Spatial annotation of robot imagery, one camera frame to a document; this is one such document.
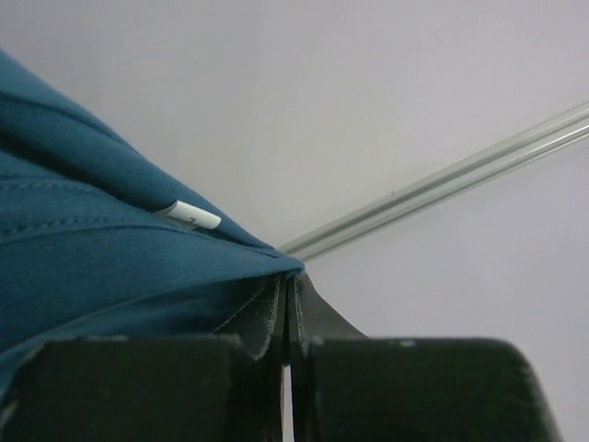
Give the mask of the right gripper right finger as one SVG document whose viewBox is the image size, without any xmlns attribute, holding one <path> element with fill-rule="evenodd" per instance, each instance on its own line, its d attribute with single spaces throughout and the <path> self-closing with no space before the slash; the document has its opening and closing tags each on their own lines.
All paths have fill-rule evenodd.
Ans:
<svg viewBox="0 0 589 442">
<path fill-rule="evenodd" d="M 296 440 L 561 440 L 533 367 L 511 343 L 370 338 L 307 275 L 286 295 Z"/>
</svg>

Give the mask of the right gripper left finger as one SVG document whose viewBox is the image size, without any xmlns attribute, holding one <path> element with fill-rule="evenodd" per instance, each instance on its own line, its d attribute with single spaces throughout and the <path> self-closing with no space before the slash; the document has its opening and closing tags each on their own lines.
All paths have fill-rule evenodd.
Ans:
<svg viewBox="0 0 589 442">
<path fill-rule="evenodd" d="M 46 343 L 1 404 L 5 441 L 279 441 L 285 280 L 211 335 Z"/>
</svg>

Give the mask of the teal blue t-shirt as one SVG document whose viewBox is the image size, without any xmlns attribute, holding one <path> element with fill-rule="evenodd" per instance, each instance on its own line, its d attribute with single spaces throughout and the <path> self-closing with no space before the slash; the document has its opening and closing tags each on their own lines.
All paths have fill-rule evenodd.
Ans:
<svg viewBox="0 0 589 442">
<path fill-rule="evenodd" d="M 48 341 L 207 334 L 299 260 L 1 57 L 1 387 Z"/>
</svg>

